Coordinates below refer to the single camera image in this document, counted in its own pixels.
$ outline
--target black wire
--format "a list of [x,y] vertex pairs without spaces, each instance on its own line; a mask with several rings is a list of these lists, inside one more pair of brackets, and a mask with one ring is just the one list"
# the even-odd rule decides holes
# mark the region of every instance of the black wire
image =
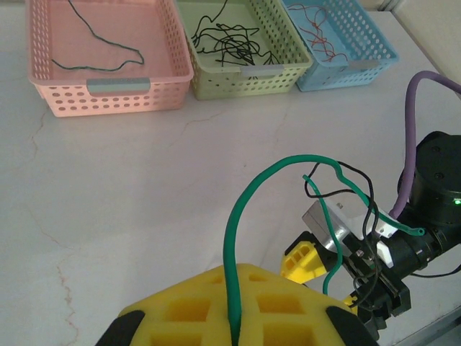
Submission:
[[[361,170],[359,170],[359,169],[357,169],[357,168],[355,168],[355,167],[353,167],[353,166],[351,166],[349,164],[341,162],[341,161],[339,162],[339,164],[342,165],[343,167],[346,167],[347,169],[352,170],[353,172],[356,172],[357,174],[360,174],[362,177],[364,177],[365,180],[367,180],[368,188],[369,188],[369,191],[370,191],[369,205],[368,205],[367,213],[365,215],[364,223],[363,223],[363,226],[362,226],[362,235],[364,237],[365,245],[367,246],[368,250],[370,251],[370,253],[372,255],[372,260],[373,260],[373,263],[374,263],[374,266],[375,266],[375,270],[374,270],[374,273],[373,273],[374,279],[373,279],[373,282],[372,282],[372,284],[370,286],[370,289],[364,295],[360,296],[359,299],[357,299],[349,307],[354,308],[355,306],[361,306],[364,309],[373,310],[373,307],[364,306],[364,302],[367,300],[367,298],[370,296],[370,294],[375,289],[375,286],[377,285],[377,282],[378,282],[379,276],[380,276],[380,263],[379,263],[378,258],[377,258],[377,252],[376,252],[375,248],[371,245],[370,240],[368,239],[368,236],[367,236],[368,222],[370,220],[370,217],[371,217],[373,211],[375,212],[375,217],[374,217],[374,220],[373,220],[372,230],[370,232],[371,235],[373,235],[375,233],[375,230],[377,228],[377,223],[379,221],[379,209],[378,209],[377,204],[375,202],[375,191],[374,191],[374,188],[373,188],[372,180],[363,171],[361,171]],[[315,164],[315,166],[313,167],[313,170],[308,175],[310,178],[314,175],[315,171],[317,170],[317,168],[319,166],[320,166],[320,163]],[[304,188],[305,188],[305,193],[309,198],[327,198],[327,197],[331,197],[333,195],[338,195],[340,193],[345,193],[345,192],[355,194],[355,192],[353,190],[344,189],[344,190],[333,191],[333,192],[327,193],[325,195],[311,195],[309,193],[309,190],[308,190],[307,182],[305,182]],[[357,290],[358,289],[358,287],[357,287],[358,280],[368,279],[370,276],[371,276],[370,274],[369,275],[363,275],[363,276],[360,276],[360,277],[356,277],[354,279],[353,284],[354,284],[354,289],[356,290],[357,295],[359,295],[359,291]]]
[[[197,29],[195,30],[195,34],[192,36],[192,43],[197,49],[197,53],[220,53],[221,59],[215,59],[215,61],[221,63],[222,67],[224,67],[224,63],[230,63],[239,66],[255,66],[256,62],[254,61],[254,56],[265,58],[267,55],[269,56],[263,62],[263,65],[273,64],[275,62],[280,63],[278,58],[274,56],[270,50],[262,54],[261,46],[256,41],[250,39],[251,36],[260,31],[258,27],[246,28],[243,25],[234,25],[233,27],[230,27],[226,24],[215,23],[219,16],[224,12],[227,3],[228,0],[225,0],[220,11],[215,15],[214,18],[211,18],[207,15],[200,18]],[[204,19],[208,19],[210,24],[215,23],[215,27],[206,27],[205,29],[200,30]],[[225,35],[225,37],[219,38],[211,35],[210,32],[222,33]],[[199,49],[201,39],[204,37],[208,37],[215,41],[215,45],[212,50],[205,50],[205,47]],[[237,61],[231,61],[226,58],[226,56],[231,56]]]
[[75,8],[75,6],[72,4],[72,1],[71,0],[68,0],[68,3],[71,5],[72,7],[72,10],[75,12],[75,14],[77,15],[78,18],[80,18],[80,20],[85,23],[85,25],[88,27],[90,33],[93,35],[93,37],[95,37],[96,39],[98,40],[101,40],[102,42],[104,43],[107,43],[108,45],[114,45],[116,47],[120,47],[120,48],[123,48],[123,49],[127,49],[127,50],[131,50],[132,52],[135,52],[136,54],[139,55],[141,61],[136,61],[136,60],[126,60],[124,61],[123,63],[120,64],[120,66],[118,66],[117,68],[99,68],[99,67],[93,67],[93,66],[72,66],[72,67],[68,67],[68,66],[64,66],[62,65],[61,63],[57,62],[55,59],[51,59],[52,62],[54,62],[55,65],[63,68],[64,70],[92,70],[92,71],[103,71],[103,72],[116,72],[116,71],[119,71],[123,66],[125,66],[127,63],[136,63],[138,65],[144,65],[144,57],[143,55],[141,54],[141,52],[137,49],[134,49],[134,48],[131,48],[131,47],[128,47],[126,45],[121,45],[119,43],[116,43],[116,42],[112,42],[112,41],[109,41],[109,40],[106,40],[105,38],[97,35],[93,28],[91,27],[91,25],[81,16],[81,14],[79,14],[79,11],[77,11],[77,9]]
[[454,270],[452,270],[451,272],[446,272],[445,274],[434,274],[434,275],[410,274],[410,275],[416,276],[417,278],[434,279],[434,278],[443,278],[445,276],[454,275],[459,272],[461,272],[461,265],[458,265]]
[[[375,289],[375,286],[377,285],[379,277],[380,277],[380,263],[379,263],[378,258],[377,258],[377,252],[376,252],[376,249],[370,244],[370,240],[368,239],[368,236],[367,236],[368,221],[370,220],[370,216],[371,216],[373,211],[375,212],[375,217],[374,217],[374,220],[373,220],[372,230],[370,232],[372,236],[375,234],[375,230],[376,230],[376,227],[377,227],[377,222],[379,221],[379,209],[378,209],[377,204],[375,202],[375,190],[373,188],[372,180],[363,171],[361,171],[360,169],[357,169],[357,168],[355,168],[353,166],[350,166],[349,164],[341,162],[341,161],[339,162],[339,164],[342,165],[343,167],[346,167],[347,169],[350,169],[353,172],[356,172],[357,174],[360,174],[362,177],[364,177],[364,179],[367,180],[368,190],[370,192],[367,214],[365,215],[363,226],[362,226],[362,235],[363,235],[363,238],[364,238],[365,245],[367,246],[370,253],[372,254],[372,260],[373,260],[373,263],[375,265],[375,275],[374,275],[374,279],[373,279],[373,282],[372,282],[369,290],[364,295],[360,296],[359,299],[357,299],[349,307],[354,308],[355,306],[361,306],[361,307],[366,308],[366,309],[373,309],[373,307],[364,306],[363,303],[372,294],[373,290]],[[356,279],[365,279],[365,278],[367,278],[367,276],[357,277]]]

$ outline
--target green wire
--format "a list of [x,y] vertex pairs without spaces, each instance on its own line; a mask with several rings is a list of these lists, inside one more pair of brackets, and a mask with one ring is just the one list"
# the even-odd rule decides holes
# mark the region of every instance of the green wire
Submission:
[[93,37],[95,37],[98,40],[101,40],[104,43],[107,43],[108,45],[113,45],[115,47],[120,47],[122,49],[131,50],[132,52],[135,52],[136,54],[138,54],[138,56],[140,57],[141,60],[140,61],[125,60],[124,62],[122,62],[116,68],[100,68],[100,67],[93,67],[93,66],[71,66],[71,67],[69,67],[69,66],[64,66],[63,64],[57,62],[55,59],[51,59],[51,61],[54,64],[56,64],[57,66],[61,67],[64,70],[69,70],[69,71],[72,71],[72,70],[92,70],[92,71],[103,71],[103,72],[116,72],[116,71],[119,71],[127,63],[136,63],[138,65],[144,65],[144,63],[145,63],[144,57],[143,57],[143,55],[141,54],[141,52],[138,49],[131,48],[131,47],[128,47],[127,45],[122,45],[120,43],[116,43],[116,42],[106,40],[105,38],[103,38],[103,37],[99,36],[98,34],[96,34],[94,32],[93,28],[91,27],[91,25],[82,17],[82,15],[79,13],[79,11],[77,11],[77,8],[73,5],[72,1],[71,0],[67,0],[67,1],[71,5],[72,10],[75,12],[76,16],[78,18],[80,18],[80,20],[83,23],[85,23],[86,27],[88,27],[88,29],[89,29],[90,33],[93,35]]
[[[308,184],[312,187],[312,190],[314,190],[314,193],[317,196],[322,195],[320,191],[318,190],[317,185],[315,185],[314,181],[310,177],[307,177],[306,182],[308,182]],[[318,201],[320,202],[322,206],[322,210],[323,210],[323,214],[325,215],[325,220],[326,220],[326,225],[328,227],[328,231],[330,232],[330,236],[333,239],[334,246],[336,247],[336,252],[338,253],[338,259],[336,261],[335,266],[327,274],[327,276],[325,277],[325,280],[323,281],[322,292],[323,294],[328,295],[328,284],[330,283],[330,280],[332,279],[332,277],[336,274],[336,272],[338,272],[338,270],[343,265],[343,249],[341,248],[341,244],[339,243],[339,240],[338,238],[336,238],[336,234],[334,233],[333,224],[331,222],[330,213],[325,204],[325,200],[323,198],[319,198]]]
[[[321,164],[326,164],[334,168],[336,176],[339,181],[343,182],[345,185],[349,186],[364,202],[365,205],[369,204],[368,197],[349,179],[347,179],[342,172],[340,164],[328,157],[319,156],[319,155],[295,155],[288,156],[269,168],[265,169],[258,176],[256,176],[248,185],[248,187],[243,191],[240,197],[237,199],[236,204],[233,206],[232,211],[230,212],[227,226],[225,227],[225,236],[224,236],[224,246],[223,246],[223,264],[224,264],[224,276],[225,276],[225,287],[227,290],[227,302],[228,302],[228,320],[230,325],[230,336],[232,338],[232,345],[238,346],[238,338],[240,336],[240,326],[241,326],[241,295],[240,287],[238,284],[238,273],[237,273],[237,264],[236,264],[236,237],[237,237],[237,227],[240,217],[242,215],[243,209],[245,208],[248,201],[250,201],[251,196],[256,192],[258,187],[267,179],[269,179],[273,174],[277,173],[282,168],[289,166],[291,164],[299,164],[302,162],[320,162]],[[402,229],[407,228],[410,231],[413,229],[401,225],[399,223],[394,224],[398,225],[397,228]]]
[[[303,179],[306,182],[309,182],[309,177],[307,175],[303,175]],[[356,192],[356,194],[358,194],[358,196],[360,197],[362,202],[367,207],[370,205],[370,200],[369,200],[368,196],[363,193],[363,191],[361,191],[359,189],[359,192]],[[386,216],[386,215],[384,215],[382,213],[378,213],[378,216],[380,217],[381,220],[383,220],[384,222],[390,224],[392,227],[400,229],[401,231],[403,231],[403,232],[405,232],[407,234],[410,234],[411,236],[423,236],[424,235],[424,229],[423,228],[415,228],[415,229],[413,229],[411,227],[408,227],[407,225],[404,225],[403,223],[397,222],[397,221],[389,218],[388,216]]]

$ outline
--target basket handle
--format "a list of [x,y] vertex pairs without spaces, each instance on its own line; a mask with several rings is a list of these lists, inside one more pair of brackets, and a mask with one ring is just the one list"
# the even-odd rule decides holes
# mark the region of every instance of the basket handle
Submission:
[[283,65],[242,66],[243,77],[273,77],[283,73]]
[[126,92],[148,92],[151,88],[149,78],[107,78],[87,79],[86,88],[91,95],[97,94],[123,94]]

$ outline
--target red wire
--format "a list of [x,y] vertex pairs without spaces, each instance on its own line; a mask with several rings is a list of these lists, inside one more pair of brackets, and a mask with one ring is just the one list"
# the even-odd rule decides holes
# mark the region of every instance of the red wire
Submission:
[[[317,12],[314,14],[313,21],[310,20],[308,13],[307,13],[307,10],[312,9],[312,8],[318,9]],[[313,51],[325,53],[325,55],[328,58],[326,60],[323,60],[324,62],[331,62],[337,56],[343,56],[345,57],[346,61],[348,61],[347,55],[345,53],[336,53],[334,50],[333,44],[328,41],[327,37],[323,36],[323,30],[320,28],[320,26],[326,21],[326,18],[327,18],[327,12],[325,8],[321,6],[316,6],[316,5],[305,6],[304,4],[292,4],[288,6],[288,10],[304,11],[305,18],[313,26],[313,28],[316,30],[317,33],[315,34],[312,31],[303,29],[302,27],[299,27],[299,28],[301,31],[308,33],[309,35],[312,35],[314,37],[314,40],[308,40],[308,42],[311,44],[311,48],[313,49]],[[323,20],[321,20],[320,22],[317,22],[317,16],[321,12],[324,13]],[[314,49],[316,45],[321,45],[323,49]]]

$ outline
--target marble surface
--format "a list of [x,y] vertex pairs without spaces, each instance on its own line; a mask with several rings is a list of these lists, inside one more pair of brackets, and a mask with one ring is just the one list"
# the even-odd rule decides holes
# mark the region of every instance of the marble surface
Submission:
[[[221,263],[228,214],[261,170],[284,156],[332,156],[365,170],[385,210],[403,165],[406,84],[433,69],[390,13],[374,13],[401,62],[372,85],[198,102],[174,112],[57,119],[27,80],[22,6],[0,6],[0,340],[94,345],[128,304]],[[424,82],[418,138],[461,132],[461,103]],[[277,272],[312,203],[289,167],[255,194],[237,258]],[[351,176],[365,188],[358,177]],[[323,169],[322,190],[339,186]],[[350,214],[363,212],[343,196]],[[426,272],[451,270],[451,251]],[[460,276],[406,279],[413,308],[389,321],[392,345],[461,305]],[[321,283],[312,283],[319,289]],[[352,289],[341,271],[338,298]]]

